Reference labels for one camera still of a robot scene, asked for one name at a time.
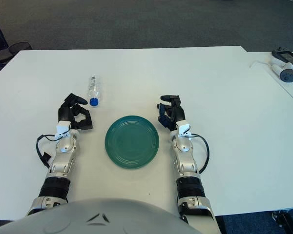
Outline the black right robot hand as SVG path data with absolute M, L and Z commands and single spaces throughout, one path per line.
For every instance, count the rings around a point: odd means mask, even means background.
M 169 102 L 170 105 L 159 103 L 158 121 L 170 131 L 177 130 L 176 123 L 185 120 L 185 113 L 181 107 L 181 100 L 178 95 L 163 95 L 160 97 L 162 101 Z

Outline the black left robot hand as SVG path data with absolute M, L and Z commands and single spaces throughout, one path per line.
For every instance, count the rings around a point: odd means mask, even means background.
M 87 105 L 88 102 L 84 98 L 77 96 L 73 93 L 69 94 L 64 103 L 58 109 L 58 121 L 70 122 L 70 129 L 74 130 L 89 130 L 93 128 L 90 112 L 82 107 Z M 79 114 L 84 115 L 85 119 L 77 122 L 75 117 Z

